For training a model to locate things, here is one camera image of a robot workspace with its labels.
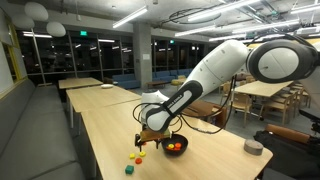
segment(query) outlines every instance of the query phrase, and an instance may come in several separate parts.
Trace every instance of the pillar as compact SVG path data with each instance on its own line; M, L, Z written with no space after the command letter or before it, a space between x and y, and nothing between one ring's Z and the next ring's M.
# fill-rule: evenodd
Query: pillar
M135 76L141 82L141 88L146 88L152 81L151 28L146 23L133 25L133 57Z

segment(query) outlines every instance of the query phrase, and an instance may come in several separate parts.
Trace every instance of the white plate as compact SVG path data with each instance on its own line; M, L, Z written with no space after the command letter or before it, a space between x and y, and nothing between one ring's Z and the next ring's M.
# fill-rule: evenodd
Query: white plate
M109 89L109 88L112 88L112 87L113 87L112 84L102 84L102 85L101 85L101 88L102 88L102 89Z

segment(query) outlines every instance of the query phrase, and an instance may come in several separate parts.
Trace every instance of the long table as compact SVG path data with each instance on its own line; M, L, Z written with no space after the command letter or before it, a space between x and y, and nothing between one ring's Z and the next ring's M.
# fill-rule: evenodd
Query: long table
M293 81L269 84L261 81L255 81L235 88L235 92L249 94L254 96L271 97L284 87L290 85Z
M154 142L148 142L142 146L147 155L136 165L129 154L139 153L134 136L141 125L132 117L139 103L130 101L81 113L103 179L254 179L272 157L268 149L260 156L248 154L243 149L245 139L225 130L208 135L184 124L179 131L189 141L184 154L171 157L164 154L161 145L156 149ZM198 119L186 120L198 128L218 129ZM127 165L134 165L132 175L125 174Z
M102 82L94 78L70 78L59 80L59 89L71 89L86 86L95 86L100 84L102 84Z
M70 101L71 127L73 127L73 109L76 113L80 113L90 109L141 99L141 96L118 86L109 89L102 89L100 86L69 89L67 95Z

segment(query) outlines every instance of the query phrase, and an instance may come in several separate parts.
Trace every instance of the exit sign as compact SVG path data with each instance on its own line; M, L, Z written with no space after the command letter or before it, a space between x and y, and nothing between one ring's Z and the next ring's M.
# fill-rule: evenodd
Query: exit sign
M80 31L80 36L88 36L87 31Z

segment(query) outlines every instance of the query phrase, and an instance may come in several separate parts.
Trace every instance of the gray bench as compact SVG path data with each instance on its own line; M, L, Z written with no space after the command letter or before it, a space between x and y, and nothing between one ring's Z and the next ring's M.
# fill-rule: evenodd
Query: gray bench
M0 99L0 179L84 179L55 86L25 80Z

